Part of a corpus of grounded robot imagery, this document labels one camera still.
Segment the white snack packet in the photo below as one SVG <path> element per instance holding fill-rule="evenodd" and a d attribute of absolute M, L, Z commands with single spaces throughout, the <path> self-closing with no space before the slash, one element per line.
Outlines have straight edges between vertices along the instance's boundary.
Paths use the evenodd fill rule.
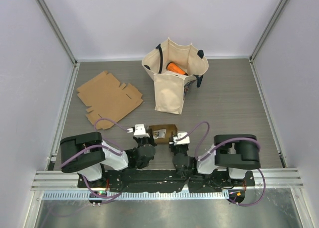
<path fill-rule="evenodd" d="M 159 129 L 153 131 L 154 139 L 162 139 L 165 138 L 166 135 L 166 129 Z"/>

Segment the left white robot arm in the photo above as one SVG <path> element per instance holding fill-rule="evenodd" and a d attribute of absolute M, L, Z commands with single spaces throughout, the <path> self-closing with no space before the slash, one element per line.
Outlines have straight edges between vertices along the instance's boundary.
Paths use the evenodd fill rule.
<path fill-rule="evenodd" d="M 63 173 L 77 173 L 78 186 L 86 183 L 100 188 L 107 183 L 106 167 L 123 172 L 142 169 L 154 159 L 156 143 L 147 132 L 144 137 L 133 137 L 137 147 L 119 150 L 102 139 L 99 132 L 91 132 L 64 138 L 60 141 Z"/>

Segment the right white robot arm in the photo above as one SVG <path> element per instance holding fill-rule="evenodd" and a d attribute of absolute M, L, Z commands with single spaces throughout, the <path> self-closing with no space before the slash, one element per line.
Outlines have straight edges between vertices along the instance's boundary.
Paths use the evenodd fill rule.
<path fill-rule="evenodd" d="M 261 168 L 260 144 L 251 134 L 221 134 L 214 136 L 212 147 L 203 155 L 187 154 L 189 138 L 184 133 L 171 136 L 169 148 L 174 154 L 176 174 L 187 179 L 189 189 L 232 189 L 255 186 L 253 170 Z"/>

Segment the brown cardboard box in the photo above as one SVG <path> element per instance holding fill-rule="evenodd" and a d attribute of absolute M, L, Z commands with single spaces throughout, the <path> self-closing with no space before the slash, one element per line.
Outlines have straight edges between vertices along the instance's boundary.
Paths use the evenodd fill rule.
<path fill-rule="evenodd" d="M 149 128 L 153 131 L 153 138 L 156 144 L 168 144 L 170 138 L 177 135 L 175 124 L 150 125 Z"/>

